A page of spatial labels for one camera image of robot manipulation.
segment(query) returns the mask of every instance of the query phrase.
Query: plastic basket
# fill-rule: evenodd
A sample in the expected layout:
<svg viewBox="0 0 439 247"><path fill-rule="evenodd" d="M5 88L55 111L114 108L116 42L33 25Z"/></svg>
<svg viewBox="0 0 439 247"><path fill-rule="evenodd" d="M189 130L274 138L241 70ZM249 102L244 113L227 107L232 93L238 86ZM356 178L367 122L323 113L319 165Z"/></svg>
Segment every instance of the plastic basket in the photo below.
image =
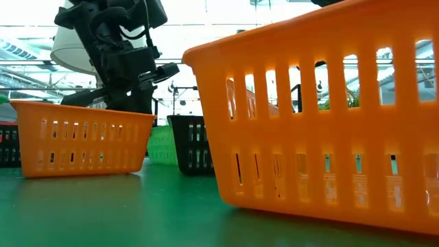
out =
<svg viewBox="0 0 439 247"><path fill-rule="evenodd" d="M0 168L20 166L19 128L16 123L0 122Z"/></svg>
<svg viewBox="0 0 439 247"><path fill-rule="evenodd" d="M185 175L214 174L206 126L201 116L167 116L177 151L178 169Z"/></svg>
<svg viewBox="0 0 439 247"><path fill-rule="evenodd" d="M23 175L137 172L155 116L11 102L17 111Z"/></svg>
<svg viewBox="0 0 439 247"><path fill-rule="evenodd" d="M171 126L152 128L147 150L151 163L178 165L176 144Z"/></svg>
<svg viewBox="0 0 439 247"><path fill-rule="evenodd" d="M233 115L236 115L236 98L235 98L235 84L232 80L227 80L227 96L228 96L228 107L233 119ZM256 116L256 95L250 91L246 91L247 97L247 111L249 117ZM273 104L268 104L268 112L270 116L279 114L279 108Z"/></svg>
<svg viewBox="0 0 439 247"><path fill-rule="evenodd" d="M439 234L439 103L419 102L414 62L420 39L432 38L439 52L437 16L436 0L347 0L187 51L183 59L197 77L224 201ZM390 106L379 99L376 52L382 47L394 55L396 104ZM351 54L359 61L359 108L346 106L343 58ZM324 111L314 75L319 60L329 72L331 108ZM303 108L292 114L289 68L296 65ZM267 103L265 72L271 69L275 116ZM247 73L254 76L255 117L246 107ZM227 78L235 83L233 119ZM392 171L392 154L398 171Z"/></svg>
<svg viewBox="0 0 439 247"><path fill-rule="evenodd" d="M9 99L6 95L0 94L0 104L6 103L8 101L9 101Z"/></svg>

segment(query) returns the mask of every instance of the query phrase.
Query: table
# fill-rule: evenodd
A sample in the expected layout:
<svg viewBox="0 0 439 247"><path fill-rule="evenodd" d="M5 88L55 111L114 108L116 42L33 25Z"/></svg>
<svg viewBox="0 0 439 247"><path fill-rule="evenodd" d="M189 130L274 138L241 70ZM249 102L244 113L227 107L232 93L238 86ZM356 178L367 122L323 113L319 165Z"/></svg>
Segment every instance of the table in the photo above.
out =
<svg viewBox="0 0 439 247"><path fill-rule="evenodd" d="M118 176L24 179L0 169L0 246L439 246L435 237L237 209L214 177L148 165Z"/></svg>

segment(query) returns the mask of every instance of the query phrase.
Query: black robotic arm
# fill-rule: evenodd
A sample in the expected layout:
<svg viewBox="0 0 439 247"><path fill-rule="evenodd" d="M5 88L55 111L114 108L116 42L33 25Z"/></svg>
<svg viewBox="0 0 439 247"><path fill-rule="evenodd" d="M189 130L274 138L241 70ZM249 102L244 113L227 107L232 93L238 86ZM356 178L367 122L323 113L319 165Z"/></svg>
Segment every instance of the black robotic arm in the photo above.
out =
<svg viewBox="0 0 439 247"><path fill-rule="evenodd" d="M312 3L317 4L320 7L328 6L333 3L338 3L344 0L311 0Z"/></svg>
<svg viewBox="0 0 439 247"><path fill-rule="evenodd" d="M167 22L160 0L70 2L73 7L60 8L55 24L76 31L104 87L66 96L61 104L88 106L104 100L107 109L151 114L155 84L179 72L174 63L155 63L160 53L149 30ZM134 37L121 29L131 32L142 26ZM128 41L144 37L147 47L134 48Z"/></svg>

